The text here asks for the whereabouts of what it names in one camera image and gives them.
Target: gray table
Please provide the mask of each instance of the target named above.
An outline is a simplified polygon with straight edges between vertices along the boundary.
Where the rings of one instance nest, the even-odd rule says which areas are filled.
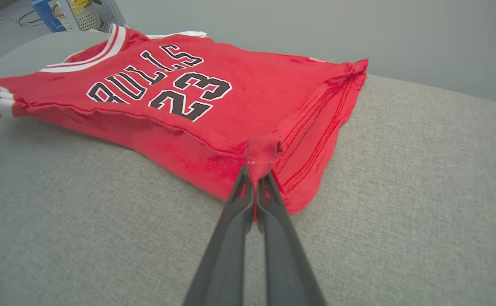
[[[40,37],[0,77],[105,39]],[[134,151],[0,119],[0,305],[177,306],[222,205]],[[496,102],[369,76],[292,220],[330,305],[496,305]],[[263,305],[257,231],[246,258]]]

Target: red jersey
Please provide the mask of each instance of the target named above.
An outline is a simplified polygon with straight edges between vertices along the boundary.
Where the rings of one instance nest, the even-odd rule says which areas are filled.
[[[108,41],[0,79],[0,117],[32,116],[139,151],[224,200],[247,164],[273,170],[290,213],[318,190],[339,127],[366,78],[343,64],[251,52],[208,37],[150,39],[113,25]]]

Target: black cable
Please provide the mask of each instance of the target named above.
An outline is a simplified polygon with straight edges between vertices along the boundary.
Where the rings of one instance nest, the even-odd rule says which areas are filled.
[[[17,24],[18,24],[18,25],[24,25],[25,23],[21,23],[21,19],[24,19],[26,16],[28,16],[28,14],[31,14],[31,13],[33,13],[33,12],[35,12],[35,10],[32,10],[32,11],[28,12],[27,14],[25,14],[25,15],[21,16],[21,18],[20,18],[20,19],[17,19]],[[28,22],[26,22],[26,23],[35,23],[36,21],[40,21],[40,20],[42,20],[42,18],[40,18],[40,19],[36,19],[36,20],[33,20],[33,21],[28,21]]]

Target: gray wall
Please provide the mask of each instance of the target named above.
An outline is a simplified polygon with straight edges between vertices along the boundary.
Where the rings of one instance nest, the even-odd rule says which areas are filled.
[[[206,31],[248,50],[335,62],[496,100],[496,0],[116,0],[146,34]]]

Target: woven basket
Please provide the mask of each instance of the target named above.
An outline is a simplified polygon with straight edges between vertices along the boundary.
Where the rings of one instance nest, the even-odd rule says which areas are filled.
[[[73,8],[81,9],[80,12],[74,14],[74,16],[76,17],[76,21],[79,25],[79,29],[81,29],[82,31],[88,31],[90,29],[96,29],[96,30],[100,29],[101,27],[100,17],[94,8],[92,0],[90,0],[89,4],[87,4],[86,6],[73,6]],[[72,25],[71,23],[69,23],[67,16],[65,16],[61,7],[55,4],[51,8],[51,12],[55,16],[55,18],[57,18],[57,20],[59,20],[63,24],[63,26],[67,31],[73,31]]]

